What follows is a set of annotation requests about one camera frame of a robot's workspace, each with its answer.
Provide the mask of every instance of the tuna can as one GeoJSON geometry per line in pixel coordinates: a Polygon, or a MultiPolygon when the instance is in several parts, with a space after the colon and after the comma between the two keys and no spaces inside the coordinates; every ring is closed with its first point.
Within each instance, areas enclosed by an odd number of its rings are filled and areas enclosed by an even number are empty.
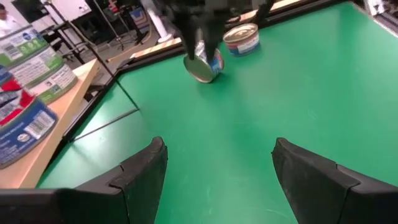
{"type": "Polygon", "coordinates": [[[21,28],[0,37],[0,64],[8,67],[14,63],[19,63],[48,45],[33,26],[21,28]]]}
{"type": "Polygon", "coordinates": [[[199,41],[193,60],[190,60],[189,56],[186,55],[183,61],[187,71],[202,83],[211,83],[222,69],[224,69],[224,60],[218,49],[215,51],[213,61],[210,63],[207,62],[204,41],[199,41]]]}
{"type": "Polygon", "coordinates": [[[18,116],[0,126],[0,169],[15,163],[34,149],[51,132],[56,122],[57,115],[34,98],[18,116]]]}
{"type": "Polygon", "coordinates": [[[36,86],[27,86],[27,88],[48,105],[74,87],[77,81],[77,76],[65,64],[53,74],[40,80],[36,86]]]}
{"type": "Polygon", "coordinates": [[[242,24],[225,33],[223,40],[229,52],[234,56],[244,56],[255,51],[260,46],[258,26],[242,24]]]}
{"type": "Polygon", "coordinates": [[[24,63],[9,67],[10,73],[22,86],[33,86],[63,65],[63,59],[53,48],[47,48],[31,55],[24,63]]]}

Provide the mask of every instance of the wooden table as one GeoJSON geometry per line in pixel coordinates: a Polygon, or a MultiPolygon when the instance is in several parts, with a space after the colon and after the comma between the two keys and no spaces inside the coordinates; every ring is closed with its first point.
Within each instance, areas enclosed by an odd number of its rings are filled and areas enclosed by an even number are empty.
{"type": "Polygon", "coordinates": [[[73,72],[79,79],[78,83],[49,105],[51,110],[58,115],[58,123],[35,149],[13,165],[0,170],[0,189],[34,188],[36,186],[99,69],[100,63],[97,59],[74,69],[73,72]]]}

